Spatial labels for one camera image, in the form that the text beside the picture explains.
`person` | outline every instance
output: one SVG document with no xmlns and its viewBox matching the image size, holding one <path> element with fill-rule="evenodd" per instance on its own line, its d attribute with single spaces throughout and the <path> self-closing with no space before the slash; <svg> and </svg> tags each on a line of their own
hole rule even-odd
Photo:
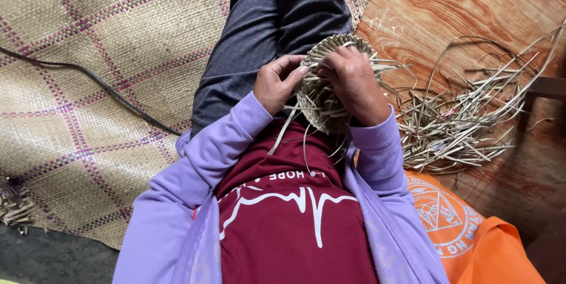
<svg viewBox="0 0 566 284">
<path fill-rule="evenodd" d="M 303 150 L 304 120 L 267 155 L 304 54 L 350 29 L 345 0 L 230 0 L 192 131 L 135 200 L 114 284 L 448 283 L 367 55 L 340 47 L 318 70 L 352 115 L 344 159 L 315 130 Z"/>
</svg>

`heartbeat line graphic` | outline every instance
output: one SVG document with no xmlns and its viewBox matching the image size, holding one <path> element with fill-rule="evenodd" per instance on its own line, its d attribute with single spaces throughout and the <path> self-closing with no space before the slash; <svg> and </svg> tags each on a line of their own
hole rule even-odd
<svg viewBox="0 0 566 284">
<path fill-rule="evenodd" d="M 254 190 L 259 190 L 261 191 L 261 189 L 253 187 L 251 189 Z M 318 203 L 316 202 L 315 199 L 315 195 L 312 192 L 312 189 L 310 187 L 306 187 L 306 189 L 308 190 L 308 194 L 310 195 L 311 198 L 311 203 L 312 203 L 312 213 L 314 216 L 314 224 L 315 224 L 315 237 L 316 237 L 316 244 L 318 244 L 319 248 L 322 248 L 322 237 L 320 235 L 320 226 L 321 226 L 321 220 L 322 220 L 322 210 L 324 207 L 324 202 L 326 200 L 330 200 L 334 203 L 338 203 L 342 200 L 353 200 L 353 201 L 357 201 L 356 198 L 354 197 L 350 197 L 350 196 L 340 196 L 337 198 L 331 197 L 329 194 L 323 193 L 320 195 L 320 199 L 318 201 Z M 276 197 L 276 198 L 280 198 L 281 200 L 284 201 L 292 201 L 294 200 L 297 203 L 297 206 L 299 207 L 299 211 L 301 211 L 301 213 L 305 213 L 305 209 L 306 209 L 306 193 L 305 193 L 305 187 L 299 187 L 299 195 L 297 195 L 296 193 L 291 193 L 288 196 L 284 196 L 283 194 L 280 193 L 266 193 L 266 194 L 262 194 L 260 196 L 258 196 L 257 198 L 254 199 L 246 199 L 244 197 L 240 197 L 240 188 L 237 189 L 237 199 L 238 201 L 236 202 L 236 206 L 234 207 L 234 210 L 232 211 L 232 215 L 230 215 L 230 218 L 228 218 L 226 221 L 224 221 L 223 225 L 222 225 L 222 232 L 220 233 L 220 240 L 222 240 L 225 237 L 225 231 L 226 228 L 230 225 L 231 222 L 233 222 L 236 219 L 236 216 L 238 215 L 238 210 L 240 208 L 241 205 L 254 205 L 258 202 L 261 202 L 262 200 L 269 198 L 269 197 Z"/>
</svg>

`hand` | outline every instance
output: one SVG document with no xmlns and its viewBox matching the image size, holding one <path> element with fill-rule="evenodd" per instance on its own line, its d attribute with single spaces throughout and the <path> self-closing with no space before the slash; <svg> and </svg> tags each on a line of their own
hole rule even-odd
<svg viewBox="0 0 566 284">
<path fill-rule="evenodd" d="M 346 110 L 362 125 L 374 127 L 386 121 L 391 114 L 386 97 L 366 53 L 358 52 L 353 46 L 339 47 L 322 59 L 318 76 L 328 78 L 334 93 Z"/>
<path fill-rule="evenodd" d="M 284 55 L 259 70 L 254 96 L 270 115 L 279 112 L 307 74 L 308 67 L 299 67 L 304 58 L 304 55 Z"/>
</svg>

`fingernail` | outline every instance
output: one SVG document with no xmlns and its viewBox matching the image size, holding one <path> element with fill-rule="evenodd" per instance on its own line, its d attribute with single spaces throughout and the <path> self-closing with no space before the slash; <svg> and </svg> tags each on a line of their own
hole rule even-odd
<svg viewBox="0 0 566 284">
<path fill-rule="evenodd" d="M 308 73 L 308 67 L 307 66 L 301 66 L 299 68 L 299 71 L 301 72 L 301 74 L 303 74 L 303 76 L 305 76 Z"/>
</svg>

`purple jacket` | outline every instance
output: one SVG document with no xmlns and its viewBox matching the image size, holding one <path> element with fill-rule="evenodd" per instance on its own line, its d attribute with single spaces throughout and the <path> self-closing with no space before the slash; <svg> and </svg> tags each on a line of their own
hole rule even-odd
<svg viewBox="0 0 566 284">
<path fill-rule="evenodd" d="M 272 120 L 250 93 L 190 141 L 189 133 L 179 138 L 179 161 L 151 179 L 150 189 L 134 201 L 114 284 L 222 283 L 218 203 L 212 192 Z M 343 183 L 362 209 L 379 282 L 448 284 L 407 189 L 393 111 L 379 126 L 350 130 L 361 153 L 356 168 L 356 148 L 349 148 Z"/>
</svg>

